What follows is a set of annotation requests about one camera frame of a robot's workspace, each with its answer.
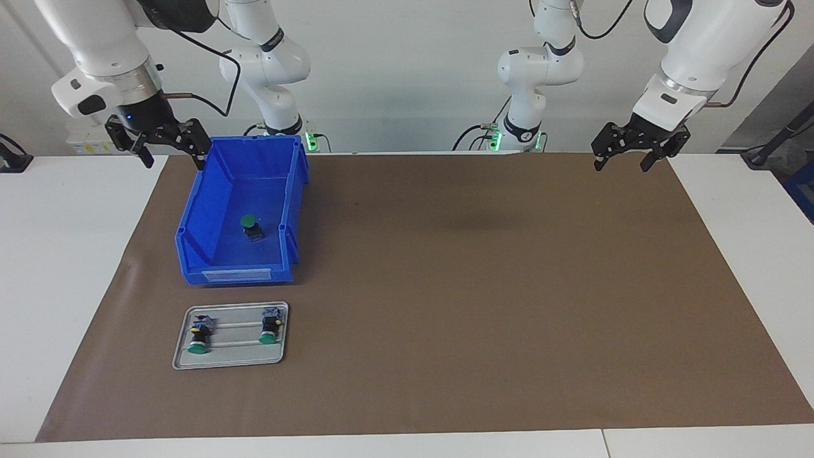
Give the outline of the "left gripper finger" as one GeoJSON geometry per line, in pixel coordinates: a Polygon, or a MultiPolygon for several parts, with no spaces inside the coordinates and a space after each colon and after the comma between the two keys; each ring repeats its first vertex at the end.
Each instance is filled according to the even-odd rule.
{"type": "Polygon", "coordinates": [[[654,143],[654,146],[640,162],[642,172],[648,172],[660,160],[676,157],[688,140],[689,137],[672,137],[663,142],[654,143]]]}
{"type": "Polygon", "coordinates": [[[601,128],[592,142],[593,165],[597,172],[602,171],[611,158],[627,153],[630,132],[630,128],[620,127],[616,123],[607,123],[601,128]]]}

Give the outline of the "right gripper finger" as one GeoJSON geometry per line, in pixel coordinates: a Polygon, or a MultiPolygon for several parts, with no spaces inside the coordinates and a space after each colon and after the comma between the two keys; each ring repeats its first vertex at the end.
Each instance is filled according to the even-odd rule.
{"type": "Polygon", "coordinates": [[[131,132],[119,117],[109,117],[105,122],[105,130],[117,151],[136,156],[148,169],[155,164],[154,157],[146,147],[148,136],[145,133],[131,132]]]}
{"type": "Polygon", "coordinates": [[[184,122],[166,123],[158,130],[158,138],[191,157],[196,169],[204,169],[211,148],[211,137],[200,120],[193,117],[184,122]]]}

